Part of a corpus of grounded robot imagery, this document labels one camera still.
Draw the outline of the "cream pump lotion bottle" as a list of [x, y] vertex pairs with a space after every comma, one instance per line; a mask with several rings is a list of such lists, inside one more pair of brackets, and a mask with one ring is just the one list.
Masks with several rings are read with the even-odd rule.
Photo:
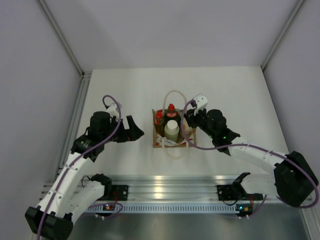
[[194, 129], [191, 128], [186, 120], [185, 117], [183, 117], [183, 127], [180, 127], [180, 136], [183, 138], [184, 135], [183, 135], [183, 130], [184, 130], [184, 133], [185, 135], [189, 138], [193, 132], [194, 132]]

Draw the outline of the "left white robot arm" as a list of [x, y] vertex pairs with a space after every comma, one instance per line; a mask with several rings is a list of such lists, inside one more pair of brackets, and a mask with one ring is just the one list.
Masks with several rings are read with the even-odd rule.
[[112, 196], [112, 180], [102, 173], [94, 175], [79, 193], [74, 192], [85, 172], [104, 151], [105, 144], [133, 142], [144, 135], [131, 115], [126, 119], [128, 129], [116, 112], [93, 113], [84, 134], [73, 142], [67, 162], [51, 189], [36, 207], [30, 206], [25, 212], [26, 221], [38, 239], [66, 240], [91, 204]]

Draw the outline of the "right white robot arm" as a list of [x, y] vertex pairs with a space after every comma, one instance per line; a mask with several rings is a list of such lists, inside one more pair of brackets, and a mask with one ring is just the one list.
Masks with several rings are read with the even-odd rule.
[[210, 137], [212, 150], [263, 170], [263, 173], [245, 171], [233, 180], [229, 191], [237, 200], [250, 195], [274, 196], [301, 209], [312, 208], [319, 202], [319, 181], [301, 153], [278, 153], [246, 141], [228, 128], [226, 118], [217, 109], [194, 108], [183, 110], [182, 114], [191, 128], [199, 128]]

